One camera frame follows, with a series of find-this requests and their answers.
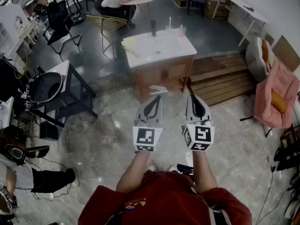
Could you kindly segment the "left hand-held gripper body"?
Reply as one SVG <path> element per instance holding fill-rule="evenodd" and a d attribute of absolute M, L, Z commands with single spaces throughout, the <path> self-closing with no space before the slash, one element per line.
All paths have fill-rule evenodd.
<path fill-rule="evenodd" d="M 155 127 L 141 119 L 136 119 L 133 126 L 133 144 L 136 152 L 155 152 L 162 138 L 164 129 Z"/>

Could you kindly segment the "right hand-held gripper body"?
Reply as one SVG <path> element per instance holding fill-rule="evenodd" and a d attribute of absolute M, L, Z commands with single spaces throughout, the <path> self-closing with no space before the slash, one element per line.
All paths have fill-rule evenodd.
<path fill-rule="evenodd" d="M 190 122 L 181 126 L 187 148 L 193 151 L 206 151 L 214 143 L 215 128 L 211 120 Z"/>

